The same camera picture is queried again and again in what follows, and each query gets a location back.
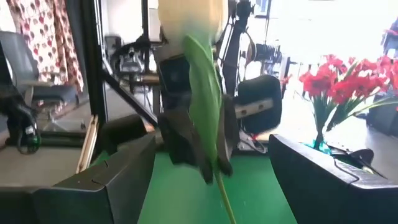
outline flower stem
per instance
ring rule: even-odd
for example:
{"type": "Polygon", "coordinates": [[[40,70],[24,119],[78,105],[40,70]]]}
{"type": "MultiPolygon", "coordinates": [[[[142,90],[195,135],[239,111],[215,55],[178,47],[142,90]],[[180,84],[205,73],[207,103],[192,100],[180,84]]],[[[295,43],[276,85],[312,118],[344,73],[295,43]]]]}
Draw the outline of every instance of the flower stem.
{"type": "Polygon", "coordinates": [[[234,213],[232,211],[231,204],[229,203],[228,196],[227,196],[226,191],[225,191],[225,186],[224,186],[223,177],[221,175],[221,172],[219,170],[216,171],[215,172],[215,176],[216,176],[216,181],[217,181],[218,188],[219,188],[220,193],[221,193],[221,197],[223,198],[223,202],[224,202],[224,206],[226,208],[226,212],[228,213],[229,221],[231,222],[231,224],[236,224],[234,213]]]}

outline black chair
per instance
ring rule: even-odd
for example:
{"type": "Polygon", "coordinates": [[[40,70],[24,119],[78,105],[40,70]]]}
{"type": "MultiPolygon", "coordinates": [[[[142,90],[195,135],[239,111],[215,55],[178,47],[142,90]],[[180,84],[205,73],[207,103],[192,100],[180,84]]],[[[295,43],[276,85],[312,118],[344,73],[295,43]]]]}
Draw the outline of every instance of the black chair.
{"type": "MultiPolygon", "coordinates": [[[[25,102],[28,105],[31,105],[33,101],[42,101],[45,106],[51,105],[52,108],[60,103],[79,104],[78,92],[73,85],[54,85],[50,82],[38,81],[39,69],[37,68],[37,62],[22,35],[0,31],[0,43],[4,56],[12,70],[12,81],[18,91],[25,96],[25,102]]],[[[52,112],[52,110],[48,111],[48,115],[51,115],[52,112]]],[[[66,130],[60,124],[60,121],[54,120],[52,116],[49,116],[48,119],[51,121],[49,124],[52,124],[56,129],[66,130]]]]}

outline office chair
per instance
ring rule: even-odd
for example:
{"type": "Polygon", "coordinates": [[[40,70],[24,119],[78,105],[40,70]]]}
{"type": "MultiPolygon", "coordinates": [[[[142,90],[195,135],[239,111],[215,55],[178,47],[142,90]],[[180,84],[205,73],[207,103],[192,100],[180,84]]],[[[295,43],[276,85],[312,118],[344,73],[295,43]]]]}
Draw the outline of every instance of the office chair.
{"type": "Polygon", "coordinates": [[[84,129],[83,121],[55,120],[52,117],[54,106],[60,103],[79,104],[78,93],[73,85],[54,85],[50,82],[40,82],[39,69],[22,35],[14,32],[0,31],[0,43],[4,56],[7,58],[12,70],[12,81],[18,91],[24,95],[27,105],[32,102],[43,102],[44,105],[38,108],[47,112],[49,121],[43,130],[68,131],[65,126],[76,124],[84,129]]]}

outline green mat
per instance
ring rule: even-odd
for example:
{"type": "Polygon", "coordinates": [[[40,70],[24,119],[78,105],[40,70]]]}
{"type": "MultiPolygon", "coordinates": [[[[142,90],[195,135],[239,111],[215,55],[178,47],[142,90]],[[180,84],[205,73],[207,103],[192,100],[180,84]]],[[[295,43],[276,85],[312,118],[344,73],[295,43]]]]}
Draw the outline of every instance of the green mat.
{"type": "MultiPolygon", "coordinates": [[[[232,158],[234,174],[224,178],[238,224],[297,223],[268,157],[232,158]]],[[[197,170],[173,166],[158,154],[139,224],[228,224],[216,185],[197,170]]]]}

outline white tulip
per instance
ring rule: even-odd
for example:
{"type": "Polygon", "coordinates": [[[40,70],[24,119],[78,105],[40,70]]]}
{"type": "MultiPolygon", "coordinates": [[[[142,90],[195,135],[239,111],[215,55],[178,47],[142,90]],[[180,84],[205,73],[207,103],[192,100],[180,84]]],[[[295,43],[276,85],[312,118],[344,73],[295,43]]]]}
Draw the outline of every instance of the white tulip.
{"type": "Polygon", "coordinates": [[[228,0],[159,0],[158,14],[171,44],[187,34],[216,42],[228,21],[228,0]]]}

